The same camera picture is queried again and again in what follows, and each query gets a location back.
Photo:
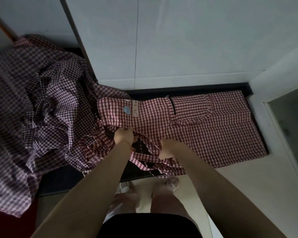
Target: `leg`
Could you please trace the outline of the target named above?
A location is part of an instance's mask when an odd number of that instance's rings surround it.
[[[104,222],[114,215],[136,213],[136,208],[140,204],[140,197],[131,189],[131,182],[124,182],[120,184],[119,191],[121,193],[114,196]]]
[[[181,201],[175,197],[174,191],[179,187],[179,179],[171,177],[166,184],[159,185],[153,191],[151,213],[173,214],[184,216],[191,220],[197,228],[198,225],[187,213]]]

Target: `printed label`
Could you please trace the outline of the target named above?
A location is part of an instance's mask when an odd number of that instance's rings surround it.
[[[129,106],[125,106],[125,107],[123,108],[123,111],[124,111],[126,114],[130,115],[130,108],[129,108]]]
[[[139,109],[138,109],[138,103],[137,100],[132,100],[132,115],[136,118],[139,116]]]

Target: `hand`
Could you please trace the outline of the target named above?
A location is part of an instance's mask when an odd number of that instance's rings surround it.
[[[133,127],[129,127],[128,129],[119,128],[114,135],[115,144],[118,144],[121,141],[126,141],[128,144],[132,145],[137,142],[137,140],[138,137],[133,136]]]
[[[169,159],[173,158],[175,160],[174,155],[178,148],[181,148],[183,143],[176,141],[174,139],[161,139],[162,149],[159,154],[159,159]]]

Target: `bracelet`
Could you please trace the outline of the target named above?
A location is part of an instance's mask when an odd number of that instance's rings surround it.
[[[130,147],[130,151],[131,152],[135,152],[136,150],[135,150],[135,148],[133,148],[127,141],[125,141],[125,140],[121,140],[120,142],[126,142],[128,145],[129,145],[129,147]]]

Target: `black zipper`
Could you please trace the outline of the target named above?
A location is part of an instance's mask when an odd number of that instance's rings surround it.
[[[171,104],[172,104],[174,115],[176,115],[177,112],[175,111],[175,105],[174,105],[174,102],[173,102],[173,100],[172,100],[170,97],[168,97],[168,98],[169,98],[169,100],[170,100],[170,102],[171,102]]]

